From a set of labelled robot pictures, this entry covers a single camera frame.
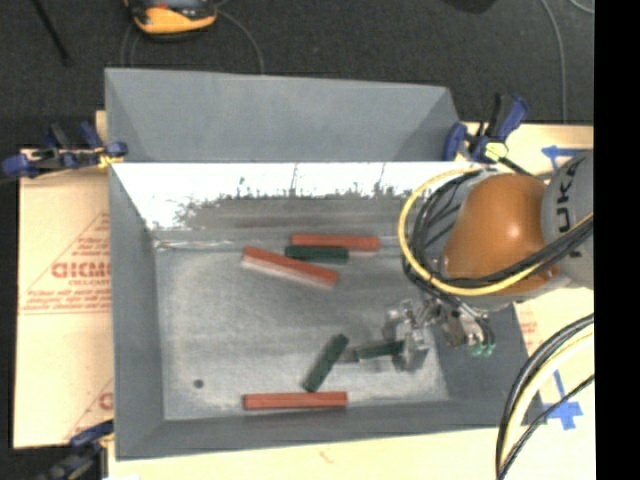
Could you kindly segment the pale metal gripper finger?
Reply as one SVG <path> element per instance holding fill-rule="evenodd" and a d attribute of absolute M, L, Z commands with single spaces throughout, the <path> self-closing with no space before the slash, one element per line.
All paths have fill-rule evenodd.
<path fill-rule="evenodd" d="M 430 345 L 413 336 L 399 340 L 378 340 L 361 345 L 349 345 L 343 352 L 344 362 L 364 362 L 388 358 L 397 371 L 420 370 L 430 352 Z"/>
<path fill-rule="evenodd" d="M 404 340 L 413 329 L 414 312 L 411 303 L 389 306 L 384 311 L 382 337 L 385 341 Z"/>

